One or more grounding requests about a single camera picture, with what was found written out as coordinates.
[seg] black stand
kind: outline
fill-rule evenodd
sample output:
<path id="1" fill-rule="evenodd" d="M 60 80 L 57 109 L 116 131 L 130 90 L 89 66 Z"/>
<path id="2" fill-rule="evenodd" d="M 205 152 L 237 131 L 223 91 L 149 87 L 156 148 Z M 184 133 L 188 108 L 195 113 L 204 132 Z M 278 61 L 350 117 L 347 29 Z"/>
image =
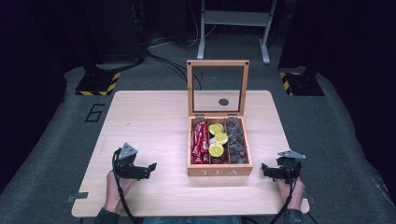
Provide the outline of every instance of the black stand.
<path id="1" fill-rule="evenodd" d="M 288 95 L 324 96 L 324 93 L 316 80 L 316 74 L 326 60 L 332 43 L 340 31 L 340 18 L 343 16 L 344 11 L 345 9 L 343 8 L 343 5 L 338 3 L 334 14 L 338 16 L 330 19 L 314 53 L 311 56 L 311 59 L 308 62 L 307 67 L 305 68 L 305 71 L 302 74 L 281 74 Z"/>
<path id="2" fill-rule="evenodd" d="M 143 59 L 135 60 L 133 64 L 111 70 L 98 68 L 95 64 L 83 66 L 85 75 L 76 87 L 76 95 L 109 95 L 114 89 L 119 73 L 142 62 Z"/>
<path id="3" fill-rule="evenodd" d="M 89 22 L 87 13 L 81 1 L 78 1 L 82 18 L 86 19 L 89 27 L 92 28 Z M 133 63 L 117 69 L 101 69 L 96 66 L 92 53 L 88 49 L 88 44 L 84 36 L 84 28 L 81 22 L 74 18 L 69 30 L 69 38 L 73 43 L 75 52 L 82 63 L 85 70 L 85 75 L 76 87 L 76 95 L 109 95 L 118 80 L 119 73 L 127 69 L 133 68 L 144 61 L 144 57 L 134 59 Z"/>
<path id="4" fill-rule="evenodd" d="M 116 74 L 116 72 L 106 71 L 97 67 L 93 71 L 86 70 L 85 76 L 76 87 L 76 93 L 84 91 L 108 92 Z"/>

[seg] cable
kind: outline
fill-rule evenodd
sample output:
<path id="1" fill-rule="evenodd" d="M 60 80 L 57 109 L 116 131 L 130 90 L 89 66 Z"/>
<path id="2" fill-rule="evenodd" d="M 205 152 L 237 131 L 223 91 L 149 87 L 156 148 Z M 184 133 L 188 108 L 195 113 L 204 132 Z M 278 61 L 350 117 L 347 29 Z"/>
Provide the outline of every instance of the cable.
<path id="1" fill-rule="evenodd" d="M 307 214 L 309 215 L 309 217 L 312 219 L 312 221 L 313 221 L 315 224 L 318 224 L 317 221 L 314 219 L 314 217 L 312 217 L 311 213 L 307 212 Z"/>
<path id="2" fill-rule="evenodd" d="M 176 42 L 176 41 L 171 41 L 171 42 L 163 42 L 163 43 L 160 43 L 160 44 L 157 44 L 157 45 L 154 45 L 154 46 L 150 46 L 150 47 L 148 47 L 148 49 L 153 49 L 153 48 L 157 48 L 157 47 L 159 47 L 159 46 L 162 46 L 162 45 L 167 45 L 167 44 L 177 44 L 178 42 Z"/>
<path id="3" fill-rule="evenodd" d="M 89 23 L 90 26 L 91 26 L 91 29 L 92 29 L 92 31 L 93 31 L 93 34 L 94 34 L 94 35 L 96 36 L 96 38 L 102 43 L 102 46 L 105 48 L 105 50 L 106 50 L 108 53 L 110 53 L 110 55 L 111 55 L 111 52 L 110 52 L 109 48 L 107 47 L 105 41 L 104 41 L 103 38 L 99 35 L 99 33 L 98 33 L 98 31 L 96 30 L 96 28 L 93 26 L 92 21 L 91 21 L 90 17 L 88 16 L 88 13 L 87 13 L 87 11 L 86 11 L 86 9 L 85 9 L 85 8 L 87 8 L 87 6 L 84 4 L 84 1 L 78 1 L 78 3 L 80 4 L 81 8 L 84 10 L 84 14 L 85 14 L 85 16 L 86 16 L 86 18 L 87 18 L 87 20 L 88 20 L 88 23 Z M 145 27 L 145 25 L 144 25 L 145 20 L 144 20 L 143 9 L 142 9 L 142 8 L 139 8 L 139 7 L 135 6 L 135 5 L 134 5 L 134 1 L 132 1 L 132 8 L 131 8 L 132 14 L 136 13 L 135 11 L 138 10 L 137 13 L 139 13 L 140 16 L 141 16 L 141 20 L 137 20 L 136 18 L 134 18 L 134 17 L 135 17 L 134 15 L 132 16 L 132 19 L 133 19 L 134 25 L 135 25 L 136 37 L 137 37 L 137 38 L 139 39 L 139 41 L 141 42 L 141 43 L 140 43 L 140 48 L 141 48 L 142 52 L 144 52 L 144 51 L 147 49 L 147 48 L 146 48 L 146 44 L 144 43 L 144 39 L 145 39 L 145 36 L 146 36 L 147 34 L 143 32 L 144 27 Z M 134 61 L 133 61 L 132 64 L 129 64 L 129 65 L 126 65 L 126 66 L 122 66 L 122 67 L 118 67 L 118 68 L 114 68 L 114 69 L 102 69 L 102 68 L 98 68 L 96 65 L 95 65 L 95 67 L 96 67 L 96 71 L 99 70 L 99 71 L 104 71 L 104 72 L 109 72 L 109 73 L 119 73 L 119 72 L 122 72 L 122 71 L 125 71 L 125 70 L 128 70 L 128 69 L 131 69 L 131 68 L 133 68 L 133 67 L 139 65 L 139 64 L 141 64 L 143 61 L 144 61 L 144 57 L 140 57 L 140 58 L 134 59 Z"/>
<path id="4" fill-rule="evenodd" d="M 222 11 L 223 8 L 224 8 L 224 0 L 221 1 L 221 9 L 220 9 L 220 11 Z M 206 38 L 207 36 L 209 36 L 210 33 L 212 33 L 212 31 L 215 30 L 216 26 L 217 26 L 217 25 L 214 25 L 214 26 L 213 26 L 213 28 L 205 35 L 205 38 Z"/>
<path id="5" fill-rule="evenodd" d="M 185 82 L 187 82 L 187 77 L 186 77 L 186 74 L 184 72 L 184 71 L 187 71 L 187 68 L 185 66 L 182 66 L 182 65 L 178 64 L 178 63 L 183 63 L 183 62 L 178 61 L 178 60 L 173 60 L 175 62 L 178 62 L 178 63 L 174 63 L 171 60 L 168 60 L 168 59 L 162 58 L 160 56 L 154 55 L 154 54 L 152 54 L 149 51 L 148 51 L 148 56 L 150 58 L 152 58 L 154 61 L 156 61 L 158 63 L 161 63 L 161 64 L 167 66 L 168 68 L 172 69 L 181 79 L 183 79 Z M 201 81 L 202 81 L 202 78 L 203 78 L 203 74 L 202 74 L 201 70 L 199 70 L 199 71 L 201 72 L 201 77 L 198 77 L 195 74 L 193 74 L 193 77 L 198 82 L 197 89 L 201 90 L 202 89 Z"/>
<path id="6" fill-rule="evenodd" d="M 191 47 L 192 45 L 194 45 L 194 44 L 197 42 L 198 36 L 199 36 L 197 21 L 195 20 L 194 14 L 192 13 L 191 0 L 189 0 L 189 6 L 190 6 L 190 13 L 191 13 L 192 19 L 194 20 L 195 31 L 196 31 L 196 34 L 197 34 L 197 35 L 195 36 L 195 40 L 192 42 L 192 44 L 190 44 L 190 45 L 183 45 L 184 47 Z"/>
<path id="7" fill-rule="evenodd" d="M 137 219 L 136 219 L 134 216 L 132 216 L 131 211 L 130 211 L 130 209 L 129 209 L 129 207 L 128 207 L 128 204 L 127 204 L 126 201 L 125 201 L 125 196 L 124 196 L 124 194 L 123 194 L 122 187 L 120 186 L 120 177 L 117 175 L 116 169 L 115 169 L 115 167 L 114 167 L 114 161 L 116 160 L 116 157 L 117 157 L 119 154 L 120 154 L 120 149 L 118 149 L 118 150 L 116 150 L 116 151 L 114 152 L 114 154 L 113 154 L 113 159 L 112 159 L 112 162 L 111 162 L 111 164 L 112 164 L 112 166 L 113 166 L 114 177 L 116 178 L 116 183 L 117 183 L 117 187 L 118 187 L 118 190 L 119 190 L 120 199 L 121 199 L 122 206 L 124 207 L 124 210 L 125 210 L 126 214 L 128 215 L 129 219 L 131 219 L 131 221 L 132 221 L 134 224 L 138 224 Z"/>
<path id="8" fill-rule="evenodd" d="M 250 218 L 250 217 L 242 217 L 242 219 L 247 220 L 247 221 L 251 221 L 251 222 L 253 222 L 254 224 L 259 224 L 259 222 L 257 222 L 256 220 L 254 220 L 253 218 Z"/>
<path id="9" fill-rule="evenodd" d="M 164 37 L 164 36 L 154 36 L 150 39 L 148 45 L 148 48 L 155 48 L 157 45 L 162 45 L 163 43 L 167 44 L 166 42 L 163 42 L 164 40 L 166 40 L 168 37 Z"/>
<path id="10" fill-rule="evenodd" d="M 290 182 L 290 193 L 289 193 L 289 197 L 286 199 L 285 203 L 283 204 L 282 208 L 280 209 L 280 211 L 276 214 L 276 216 L 273 218 L 273 220 L 270 222 L 270 224 L 274 224 L 276 223 L 276 221 L 280 218 L 280 216 L 283 215 L 283 213 L 285 212 L 285 210 L 287 209 L 290 201 L 291 201 L 291 194 L 293 193 L 293 189 L 295 187 L 295 183 L 294 183 L 294 187 L 291 185 L 292 181 L 291 181 L 291 176 L 290 176 L 290 170 L 286 169 L 286 171 L 288 172 L 288 180 Z"/>

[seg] human hand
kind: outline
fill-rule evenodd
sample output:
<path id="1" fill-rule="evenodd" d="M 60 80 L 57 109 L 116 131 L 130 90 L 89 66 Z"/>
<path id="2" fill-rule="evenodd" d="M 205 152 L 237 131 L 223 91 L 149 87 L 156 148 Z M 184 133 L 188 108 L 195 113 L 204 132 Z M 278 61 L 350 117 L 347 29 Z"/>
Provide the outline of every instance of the human hand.
<path id="1" fill-rule="evenodd" d="M 286 184 L 285 181 L 282 179 L 275 179 L 275 181 L 277 183 L 277 186 L 279 187 L 280 198 L 283 202 L 285 202 L 290 195 L 290 185 Z M 291 183 L 291 186 L 294 187 L 294 190 L 291 194 L 291 200 L 288 208 L 301 210 L 301 203 L 303 202 L 304 198 L 305 185 L 303 181 L 301 181 L 301 178 L 297 177 L 297 179 Z"/>
<path id="2" fill-rule="evenodd" d="M 106 181 L 107 181 L 106 201 L 103 208 L 105 208 L 107 211 L 117 213 L 117 210 L 119 209 L 119 205 L 120 205 L 120 194 L 113 171 L 108 172 Z M 126 195 L 129 192 L 132 184 L 135 181 L 136 179 L 120 178 L 120 187 L 122 188 L 124 195 Z"/>

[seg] lemon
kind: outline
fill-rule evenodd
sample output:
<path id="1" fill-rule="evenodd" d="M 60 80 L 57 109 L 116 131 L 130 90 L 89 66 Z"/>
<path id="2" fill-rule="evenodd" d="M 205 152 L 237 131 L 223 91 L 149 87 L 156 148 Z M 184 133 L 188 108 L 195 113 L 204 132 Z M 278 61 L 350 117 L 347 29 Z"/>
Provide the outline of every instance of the lemon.
<path id="1" fill-rule="evenodd" d="M 224 147 L 218 144 L 212 144 L 209 147 L 209 153 L 213 157 L 219 157 L 223 154 Z"/>
<path id="2" fill-rule="evenodd" d="M 228 141 L 228 136 L 226 133 L 218 133 L 215 135 L 215 143 L 219 145 L 224 145 Z"/>
<path id="3" fill-rule="evenodd" d="M 219 123 L 214 123 L 209 125 L 209 132 L 213 135 L 216 135 L 218 133 L 223 133 L 224 128 L 221 124 Z"/>

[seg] wooden table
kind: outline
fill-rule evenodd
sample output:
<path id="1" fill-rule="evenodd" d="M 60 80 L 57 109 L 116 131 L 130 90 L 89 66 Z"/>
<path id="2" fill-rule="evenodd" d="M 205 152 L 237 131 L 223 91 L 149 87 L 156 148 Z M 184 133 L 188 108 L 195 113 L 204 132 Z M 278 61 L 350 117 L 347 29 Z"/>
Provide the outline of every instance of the wooden table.
<path id="1" fill-rule="evenodd" d="M 276 167 L 288 141 L 269 91 L 247 91 L 245 122 L 254 168 L 249 176 L 187 177 L 187 91 L 117 91 L 76 199 L 75 217 L 96 217 L 106 196 L 112 155 L 127 142 L 139 152 L 134 165 L 157 162 L 150 179 L 126 196 L 136 217 L 272 215 L 283 203 L 262 162 Z M 302 210 L 309 210 L 307 200 Z M 119 214 L 126 216 L 122 206 Z"/>

